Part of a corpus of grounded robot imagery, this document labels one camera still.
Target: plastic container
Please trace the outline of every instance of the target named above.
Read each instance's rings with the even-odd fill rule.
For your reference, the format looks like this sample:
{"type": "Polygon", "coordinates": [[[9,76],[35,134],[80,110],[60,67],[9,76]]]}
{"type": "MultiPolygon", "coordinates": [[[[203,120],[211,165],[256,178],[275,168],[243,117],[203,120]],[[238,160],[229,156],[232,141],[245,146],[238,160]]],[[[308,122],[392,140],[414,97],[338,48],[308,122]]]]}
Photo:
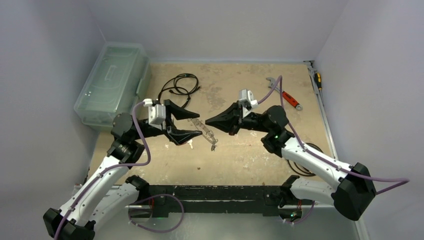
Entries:
{"type": "Polygon", "coordinates": [[[74,110],[83,124],[110,131],[116,115],[130,113],[144,99],[150,78],[150,62],[140,44],[107,42],[74,110]]]}

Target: gray wall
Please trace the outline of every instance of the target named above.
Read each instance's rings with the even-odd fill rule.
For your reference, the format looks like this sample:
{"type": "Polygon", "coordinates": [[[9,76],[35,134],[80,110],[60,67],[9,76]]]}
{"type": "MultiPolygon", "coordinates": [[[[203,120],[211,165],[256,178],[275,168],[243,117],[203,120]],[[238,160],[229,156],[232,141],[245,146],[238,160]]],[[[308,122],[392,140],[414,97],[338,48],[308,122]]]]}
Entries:
{"type": "Polygon", "coordinates": [[[1,1],[1,239],[47,239],[44,212],[84,179],[97,133],[73,105],[103,44],[83,0],[1,1]]]}
{"type": "Polygon", "coordinates": [[[304,61],[348,0],[88,0],[108,41],[160,60],[304,61]]]}
{"type": "Polygon", "coordinates": [[[372,240],[424,236],[423,10],[422,0],[351,0],[315,63],[340,159],[411,178],[365,212],[372,240]]]}

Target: scuff mark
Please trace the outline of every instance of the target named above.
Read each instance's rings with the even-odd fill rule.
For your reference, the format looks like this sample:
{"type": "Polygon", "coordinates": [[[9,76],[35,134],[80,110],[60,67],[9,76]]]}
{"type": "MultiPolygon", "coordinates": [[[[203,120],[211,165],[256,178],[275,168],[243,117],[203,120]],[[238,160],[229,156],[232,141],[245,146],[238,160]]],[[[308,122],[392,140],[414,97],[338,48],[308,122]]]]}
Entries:
{"type": "Polygon", "coordinates": [[[193,149],[193,139],[188,140],[188,145],[190,145],[190,148],[193,149]]]}

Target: coiled black cable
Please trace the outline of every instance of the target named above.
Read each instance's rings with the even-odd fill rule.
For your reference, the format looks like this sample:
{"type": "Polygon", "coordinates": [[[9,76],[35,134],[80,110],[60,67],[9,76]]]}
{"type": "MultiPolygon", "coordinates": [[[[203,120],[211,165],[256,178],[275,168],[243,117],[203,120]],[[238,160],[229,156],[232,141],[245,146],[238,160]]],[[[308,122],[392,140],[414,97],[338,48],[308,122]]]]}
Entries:
{"type": "MultiPolygon", "coordinates": [[[[308,143],[306,143],[307,145],[309,145],[311,148],[314,148],[314,149],[316,149],[316,150],[318,150],[318,151],[320,151],[321,153],[323,152],[322,150],[321,150],[321,148],[320,147],[318,147],[317,145],[315,145],[315,144],[313,144],[313,143],[310,143],[310,142],[308,142],[308,143]]],[[[298,171],[300,171],[300,172],[298,172],[296,169],[294,169],[293,168],[293,166],[292,166],[292,164],[290,163],[290,161],[288,160],[288,159],[286,159],[287,160],[287,163],[288,163],[288,166],[291,168],[291,170],[293,170],[293,172],[295,172],[296,174],[298,174],[298,175],[300,175],[300,176],[303,176],[303,177],[313,177],[313,176],[316,176],[316,174],[315,173],[312,173],[311,171],[309,171],[309,169],[307,169],[306,167],[304,167],[304,166],[299,166],[299,165],[297,165],[295,162],[293,162],[294,163],[294,166],[296,166],[296,168],[297,168],[297,170],[298,171]]]]}
{"type": "Polygon", "coordinates": [[[190,95],[197,92],[200,89],[200,87],[201,86],[199,86],[199,79],[194,74],[191,74],[191,73],[178,74],[176,77],[170,79],[169,81],[167,81],[165,83],[165,85],[163,85],[162,89],[160,90],[159,94],[157,95],[157,100],[159,102],[161,102],[162,93],[169,90],[169,92],[172,93],[172,94],[180,95],[180,96],[187,96],[187,101],[185,101],[185,103],[181,106],[181,108],[185,109],[187,107],[187,105],[189,104],[190,100],[192,99],[190,97],[190,95]],[[180,81],[181,79],[195,79],[196,84],[194,85],[193,89],[191,89],[189,91],[182,86],[177,86],[178,81],[180,81]],[[173,86],[166,87],[170,82],[172,82],[173,86]]]}

